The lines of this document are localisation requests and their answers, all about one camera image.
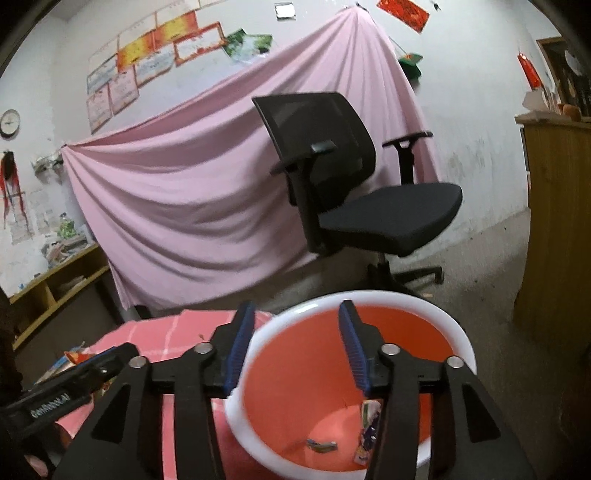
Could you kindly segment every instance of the bucket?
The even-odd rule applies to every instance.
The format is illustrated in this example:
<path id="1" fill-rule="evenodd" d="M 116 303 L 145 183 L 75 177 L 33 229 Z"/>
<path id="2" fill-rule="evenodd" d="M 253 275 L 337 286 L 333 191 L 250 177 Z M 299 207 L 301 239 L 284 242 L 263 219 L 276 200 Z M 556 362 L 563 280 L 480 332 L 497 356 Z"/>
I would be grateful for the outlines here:
<path id="1" fill-rule="evenodd" d="M 365 467 L 353 461 L 363 395 L 355 387 L 338 327 L 338 308 L 347 299 L 386 342 L 429 360 L 457 355 L 476 372 L 465 332 L 447 313 L 422 299 L 388 291 L 350 291 L 286 310 L 255 332 L 240 382 L 226 400 L 228 423 L 238 442 L 285 478 L 365 477 Z M 421 395 L 420 409 L 417 466 L 430 456 L 429 395 Z M 307 439 L 336 441 L 338 450 L 314 452 Z"/>

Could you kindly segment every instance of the pink plaid cloth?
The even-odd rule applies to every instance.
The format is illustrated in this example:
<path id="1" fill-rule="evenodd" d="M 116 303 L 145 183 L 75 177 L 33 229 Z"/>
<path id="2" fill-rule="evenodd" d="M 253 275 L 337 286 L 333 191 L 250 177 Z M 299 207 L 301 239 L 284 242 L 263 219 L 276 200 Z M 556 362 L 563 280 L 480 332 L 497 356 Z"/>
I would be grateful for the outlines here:
<path id="1" fill-rule="evenodd" d="M 181 356 L 199 342 L 211 338 L 214 330 L 229 323 L 234 311 L 196 312 L 185 310 L 180 315 L 142 322 L 128 322 L 108 333 L 88 351 L 103 352 L 125 342 L 133 343 L 141 355 L 151 362 L 160 362 Z M 269 321 L 271 313 L 257 312 L 255 328 Z M 281 477 L 264 468 L 240 446 L 235 439 L 224 412 L 223 400 L 213 400 L 213 417 L 222 463 L 228 480 L 278 480 Z M 92 403 L 73 411 L 59 420 L 59 425 L 74 437 L 86 417 L 92 411 Z M 165 480 L 176 480 L 174 461 L 174 395 L 165 395 L 162 412 L 162 460 Z"/>

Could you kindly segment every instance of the black office chair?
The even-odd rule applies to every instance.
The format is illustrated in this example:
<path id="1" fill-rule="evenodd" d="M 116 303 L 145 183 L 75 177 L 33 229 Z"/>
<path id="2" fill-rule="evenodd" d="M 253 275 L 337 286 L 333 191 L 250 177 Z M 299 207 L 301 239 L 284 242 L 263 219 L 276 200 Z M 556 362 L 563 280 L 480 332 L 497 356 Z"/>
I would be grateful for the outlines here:
<path id="1" fill-rule="evenodd" d="M 389 140 L 398 150 L 402 185 L 346 201 L 375 170 L 375 149 L 367 129 L 341 94 L 295 93 L 252 100 L 280 161 L 271 174 L 285 173 L 290 203 L 300 211 L 311 252 L 332 255 L 343 247 L 379 253 L 368 274 L 373 288 L 416 294 L 405 284 L 427 275 L 443 282 L 441 267 L 390 272 L 385 254 L 406 257 L 443 232 L 462 204 L 451 183 L 414 185 L 414 144 L 431 132 Z"/>

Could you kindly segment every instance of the mesh backrest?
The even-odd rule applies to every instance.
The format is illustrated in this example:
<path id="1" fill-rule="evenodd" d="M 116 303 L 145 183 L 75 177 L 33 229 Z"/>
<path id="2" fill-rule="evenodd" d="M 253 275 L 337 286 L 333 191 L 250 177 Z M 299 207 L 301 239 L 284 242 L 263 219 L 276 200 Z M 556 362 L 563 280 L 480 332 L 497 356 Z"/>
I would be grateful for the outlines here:
<path id="1" fill-rule="evenodd" d="M 343 204 L 375 170 L 375 149 L 363 122 L 339 93 L 295 93 L 253 99 L 281 160 L 331 140 L 310 174 L 322 213 Z"/>

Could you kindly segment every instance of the metal screw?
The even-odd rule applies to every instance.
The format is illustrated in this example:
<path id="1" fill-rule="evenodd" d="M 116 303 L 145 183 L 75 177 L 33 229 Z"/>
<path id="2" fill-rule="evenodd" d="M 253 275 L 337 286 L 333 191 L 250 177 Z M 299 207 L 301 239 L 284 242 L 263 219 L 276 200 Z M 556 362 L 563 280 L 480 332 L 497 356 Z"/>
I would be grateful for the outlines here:
<path id="1" fill-rule="evenodd" d="M 458 356 L 451 356 L 447 359 L 447 364 L 452 368 L 461 368 L 464 366 L 464 360 Z"/>
<path id="2" fill-rule="evenodd" d="M 209 342 L 201 342 L 195 345 L 195 353 L 209 353 L 213 350 L 213 345 Z"/>
<path id="3" fill-rule="evenodd" d="M 400 347 L 393 343 L 385 343 L 382 345 L 382 352 L 386 355 L 398 355 L 400 353 Z"/>
<path id="4" fill-rule="evenodd" d="M 129 361 L 129 366 L 131 368 L 142 368 L 146 363 L 148 363 L 148 359 L 144 356 L 135 356 Z"/>

